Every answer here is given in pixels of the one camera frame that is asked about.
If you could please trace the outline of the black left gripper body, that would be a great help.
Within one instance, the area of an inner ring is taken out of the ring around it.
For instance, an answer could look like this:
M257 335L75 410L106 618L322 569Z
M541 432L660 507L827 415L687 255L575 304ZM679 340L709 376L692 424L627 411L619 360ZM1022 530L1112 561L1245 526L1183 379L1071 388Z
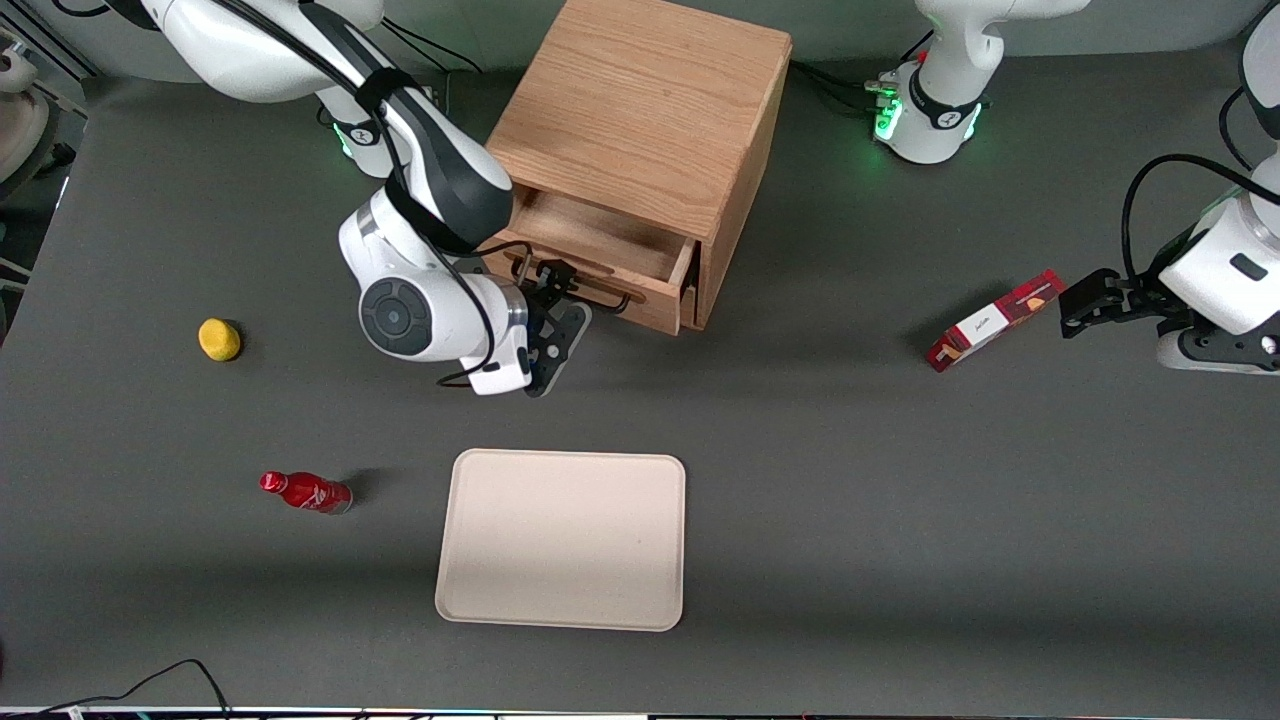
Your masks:
M1193 327L1193 311L1160 278L1167 263L1151 263L1134 275L1119 275L1112 287L1120 295L1112 322L1129 323L1158 318L1156 331L1185 331Z

